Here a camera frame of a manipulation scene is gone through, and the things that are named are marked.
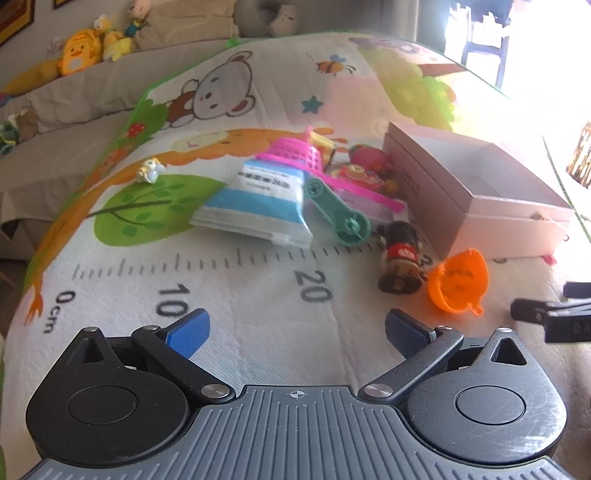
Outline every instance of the yellow toy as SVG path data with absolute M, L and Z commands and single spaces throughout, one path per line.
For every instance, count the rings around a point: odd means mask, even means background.
M 94 27 L 97 35 L 104 35 L 103 61 L 117 61 L 123 55 L 133 52 L 133 39 L 127 38 L 120 31 L 115 30 L 106 16 L 101 15 L 97 18 Z
M 59 78 L 60 70 L 57 64 L 57 60 L 46 60 L 38 63 L 25 73 L 21 73 L 18 77 L 12 79 L 6 85 L 4 92 L 16 97 Z
M 58 62 L 60 73 L 70 75 L 96 65 L 102 57 L 102 44 L 94 30 L 80 30 L 64 45 L 64 54 Z

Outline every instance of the cartoon tree print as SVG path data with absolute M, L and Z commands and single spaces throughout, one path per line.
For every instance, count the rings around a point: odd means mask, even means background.
M 152 140 L 166 123 L 168 108 L 163 103 L 154 104 L 151 99 L 141 102 L 130 120 L 128 129 L 117 140 L 115 149 L 133 144 L 134 148 Z
M 105 245 L 147 244 L 189 230 L 193 212 L 223 186 L 195 175 L 162 175 L 152 185 L 132 183 L 87 218 L 96 218 L 95 235 Z

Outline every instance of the stuffed animal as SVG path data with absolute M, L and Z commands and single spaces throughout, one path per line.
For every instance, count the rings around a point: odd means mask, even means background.
M 18 128 L 10 119 L 0 124 L 0 155 L 9 154 L 18 143 Z
M 12 79 L 4 91 L 12 96 L 23 95 L 60 76 L 59 60 L 45 60 Z
M 18 113 L 10 115 L 8 120 L 18 130 L 18 142 L 23 143 L 32 139 L 39 131 L 37 114 L 32 108 L 23 108 Z
M 297 31 L 298 15 L 295 5 L 281 5 L 279 12 L 269 24 L 272 37 L 288 37 Z
M 103 61 L 117 61 L 123 55 L 133 52 L 133 39 L 125 37 L 120 31 L 115 30 L 105 15 L 97 18 L 93 25 L 97 35 L 104 35 Z
M 133 37 L 142 28 L 151 8 L 151 0 L 134 0 L 133 6 L 127 10 L 131 23 L 125 30 L 126 37 Z
M 102 58 L 102 51 L 102 43 L 95 30 L 80 30 L 64 45 L 64 54 L 58 62 L 60 73 L 70 75 L 96 65 Z

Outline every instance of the orange toy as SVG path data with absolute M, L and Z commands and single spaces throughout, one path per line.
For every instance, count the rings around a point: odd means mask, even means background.
M 450 313 L 470 309 L 480 316 L 488 290 L 488 269 L 482 254 L 471 248 L 441 262 L 429 273 L 427 290 L 435 305 Z

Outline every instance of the blue gripper pad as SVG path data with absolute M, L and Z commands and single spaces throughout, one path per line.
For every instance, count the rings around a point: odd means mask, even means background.
M 207 342 L 209 330 L 209 314 L 203 309 L 195 310 L 171 325 L 164 342 L 183 357 L 191 358 Z

